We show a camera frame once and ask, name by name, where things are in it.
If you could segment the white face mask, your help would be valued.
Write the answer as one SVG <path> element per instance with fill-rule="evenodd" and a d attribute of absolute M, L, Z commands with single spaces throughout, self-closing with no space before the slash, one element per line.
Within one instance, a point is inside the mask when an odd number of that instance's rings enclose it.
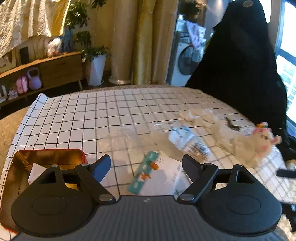
<path fill-rule="evenodd" d="M 155 124 L 151 129 L 151 137 L 160 153 L 178 161 L 181 161 L 184 155 L 189 155 L 203 163 L 212 156 L 203 140 L 189 126 L 179 121 Z"/>

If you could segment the clear plastic bag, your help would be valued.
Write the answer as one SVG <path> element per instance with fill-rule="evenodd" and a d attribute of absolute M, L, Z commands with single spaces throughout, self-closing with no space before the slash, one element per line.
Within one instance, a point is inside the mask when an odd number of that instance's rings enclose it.
<path fill-rule="evenodd" d="M 114 154 L 126 151 L 128 156 L 143 155 L 150 144 L 150 132 L 142 125 L 119 127 L 111 132 L 107 127 L 96 129 L 96 153 Z"/>

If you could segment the white paper in tin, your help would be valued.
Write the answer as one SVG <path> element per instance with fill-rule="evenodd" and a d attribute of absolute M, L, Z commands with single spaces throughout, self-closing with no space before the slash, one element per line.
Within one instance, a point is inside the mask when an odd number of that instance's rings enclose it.
<path fill-rule="evenodd" d="M 28 184 L 31 185 L 46 170 L 47 170 L 46 167 L 43 167 L 37 163 L 33 163 L 33 166 L 28 178 Z"/>

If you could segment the pink white plush toy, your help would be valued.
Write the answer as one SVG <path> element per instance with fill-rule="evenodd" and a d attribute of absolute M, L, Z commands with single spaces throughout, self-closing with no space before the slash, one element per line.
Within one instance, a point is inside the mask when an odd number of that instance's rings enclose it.
<path fill-rule="evenodd" d="M 259 167 L 273 146 L 281 142 L 281 136 L 274 136 L 266 122 L 259 123 L 250 135 L 239 134 L 232 139 L 236 159 L 252 168 Z"/>

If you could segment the cream cloth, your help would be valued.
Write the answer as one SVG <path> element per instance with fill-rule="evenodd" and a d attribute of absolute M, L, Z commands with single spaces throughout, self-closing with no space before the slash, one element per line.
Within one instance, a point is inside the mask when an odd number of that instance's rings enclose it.
<path fill-rule="evenodd" d="M 205 126 L 207 128 L 220 121 L 220 118 L 214 113 L 202 108 L 191 108 L 185 110 L 180 113 L 180 117 L 191 125 Z"/>

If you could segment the dark scrunchie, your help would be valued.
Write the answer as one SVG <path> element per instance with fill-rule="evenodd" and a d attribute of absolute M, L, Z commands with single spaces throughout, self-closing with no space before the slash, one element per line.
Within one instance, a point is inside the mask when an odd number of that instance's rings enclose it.
<path fill-rule="evenodd" d="M 234 125 L 228 117 L 225 117 L 225 120 L 226 120 L 227 126 L 230 129 L 232 129 L 234 131 L 237 131 L 237 132 L 239 132 L 241 130 L 241 127 L 240 126 L 237 126 L 237 125 Z"/>

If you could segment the white black grid tablecloth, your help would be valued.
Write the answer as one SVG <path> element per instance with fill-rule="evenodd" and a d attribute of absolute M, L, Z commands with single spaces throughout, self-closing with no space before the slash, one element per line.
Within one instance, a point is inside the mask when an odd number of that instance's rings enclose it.
<path fill-rule="evenodd" d="M 227 104 L 184 87 L 127 88 L 81 92 L 49 98 L 40 94 L 29 107 L 16 132 L 4 165 L 1 188 L 7 185 L 13 154 L 20 150 L 80 147 L 90 161 L 102 154 L 112 157 L 104 185 L 115 195 L 123 193 L 141 155 L 159 146 L 149 140 L 151 131 L 166 133 L 171 121 L 188 108 L 213 111 L 229 117 L 244 133 L 254 125 Z M 123 198 L 130 205 L 112 225 L 113 213 L 94 220 L 88 230 L 67 240 L 237 240 L 208 226 L 193 212 L 184 212 L 171 198 L 157 199 L 149 211 L 143 205 L 133 212 L 138 198 Z"/>

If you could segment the red metal tin box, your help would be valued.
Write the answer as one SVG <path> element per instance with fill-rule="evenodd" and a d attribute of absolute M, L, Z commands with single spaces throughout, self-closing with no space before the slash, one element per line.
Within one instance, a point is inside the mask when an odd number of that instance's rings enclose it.
<path fill-rule="evenodd" d="M 11 217 L 11 206 L 16 198 L 46 169 L 58 165 L 62 170 L 71 170 L 85 163 L 86 156 L 80 149 L 48 149 L 17 151 L 10 163 L 1 198 L 1 225 L 18 233 Z"/>

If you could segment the purple kettlebell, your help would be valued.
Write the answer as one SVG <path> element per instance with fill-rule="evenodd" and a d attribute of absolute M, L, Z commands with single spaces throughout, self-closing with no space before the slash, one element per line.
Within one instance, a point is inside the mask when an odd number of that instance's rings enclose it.
<path fill-rule="evenodd" d="M 36 71 L 36 75 L 32 76 L 31 72 Z M 42 87 L 42 81 L 40 79 L 40 72 L 39 68 L 37 67 L 32 67 L 27 70 L 27 77 L 29 78 L 29 88 L 31 90 L 38 90 Z"/>

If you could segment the pink small case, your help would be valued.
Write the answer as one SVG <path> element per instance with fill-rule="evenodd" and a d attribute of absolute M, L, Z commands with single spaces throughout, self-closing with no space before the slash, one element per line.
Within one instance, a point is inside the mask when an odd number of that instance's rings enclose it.
<path fill-rule="evenodd" d="M 28 78 L 26 75 L 22 75 L 16 81 L 16 89 L 18 94 L 24 94 L 28 91 Z"/>

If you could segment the wooden sideboard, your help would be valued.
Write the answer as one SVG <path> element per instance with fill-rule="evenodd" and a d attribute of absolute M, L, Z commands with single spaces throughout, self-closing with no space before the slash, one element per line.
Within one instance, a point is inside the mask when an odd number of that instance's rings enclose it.
<path fill-rule="evenodd" d="M 80 52 L 71 52 L 62 53 L 52 58 L 38 59 L 1 73 L 1 85 L 4 85 L 9 90 L 21 75 L 25 75 L 33 67 L 39 70 L 42 83 L 41 88 L 37 90 L 29 89 L 26 93 L 20 94 L 14 99 L 7 99 L 1 103 L 1 107 L 47 89 L 79 82 L 83 78 L 82 54 Z"/>

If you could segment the washing machine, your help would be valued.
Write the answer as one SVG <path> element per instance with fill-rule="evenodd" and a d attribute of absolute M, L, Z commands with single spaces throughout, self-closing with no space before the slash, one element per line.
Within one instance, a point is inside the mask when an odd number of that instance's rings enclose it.
<path fill-rule="evenodd" d="M 169 85 L 185 86 L 203 58 L 205 32 L 197 23 L 177 19 L 167 78 Z"/>

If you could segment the small plush on sideboard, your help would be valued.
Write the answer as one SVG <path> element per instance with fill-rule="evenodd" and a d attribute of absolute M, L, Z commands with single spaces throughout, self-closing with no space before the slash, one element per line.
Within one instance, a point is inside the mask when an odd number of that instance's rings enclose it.
<path fill-rule="evenodd" d="M 57 37 L 53 39 L 47 45 L 47 56 L 48 57 L 55 57 L 58 56 L 61 52 L 62 40 Z"/>

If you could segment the patterned hanging cloth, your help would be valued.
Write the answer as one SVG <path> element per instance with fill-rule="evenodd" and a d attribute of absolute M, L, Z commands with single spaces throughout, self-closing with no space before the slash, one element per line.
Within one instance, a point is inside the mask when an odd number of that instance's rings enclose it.
<path fill-rule="evenodd" d="M 70 1 L 3 1 L 1 56 L 32 36 L 63 35 L 70 3 Z"/>

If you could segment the picture frame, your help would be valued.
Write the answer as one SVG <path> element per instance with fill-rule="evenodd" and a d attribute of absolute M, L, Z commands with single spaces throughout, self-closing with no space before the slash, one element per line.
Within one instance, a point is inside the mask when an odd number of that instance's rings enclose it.
<path fill-rule="evenodd" d="M 16 66 L 16 52 L 12 49 L 10 52 L 0 58 L 0 73 L 4 73 Z"/>

